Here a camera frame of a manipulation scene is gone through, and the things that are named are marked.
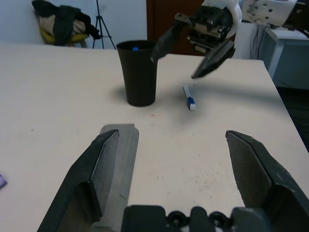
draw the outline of chair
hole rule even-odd
[[[47,33],[41,26],[39,26],[40,28],[40,33],[43,36],[44,40],[48,43],[48,44],[54,44],[55,43],[55,38],[53,35]],[[75,43],[79,43],[81,45],[81,47],[87,48],[87,44],[85,39],[88,38],[88,34],[77,34],[77,35],[73,35],[70,38],[69,43],[70,44],[75,44]]]

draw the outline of brown door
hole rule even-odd
[[[147,0],[147,37],[148,40],[157,41],[167,31],[175,20],[177,13],[188,16],[193,15],[204,0]],[[200,53],[193,50],[187,40],[189,28],[183,30],[182,37],[175,45],[172,53],[181,55],[196,55]]]

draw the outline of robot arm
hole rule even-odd
[[[192,78],[203,77],[233,56],[234,42],[229,38],[236,33],[243,13],[246,21],[296,29],[308,36],[306,0],[205,0],[193,16],[175,15],[173,26],[159,38],[151,59],[157,61],[170,53],[183,28],[189,26],[190,44],[205,55]]]

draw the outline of black cup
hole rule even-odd
[[[133,106],[147,106],[155,101],[157,62],[150,55],[155,42],[127,41],[117,45],[125,79],[127,102]]]

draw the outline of table surface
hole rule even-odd
[[[297,30],[270,29],[270,28],[266,28],[265,30],[274,40],[278,39],[309,40],[303,33]]]
[[[200,80],[201,57],[158,64],[156,102],[130,106],[116,51],[0,43],[0,230],[36,231],[69,167],[101,128],[140,132],[129,204],[187,215],[243,206],[226,130],[262,142],[309,196],[309,154],[263,62],[228,59]],[[186,107],[188,84],[197,111]]]

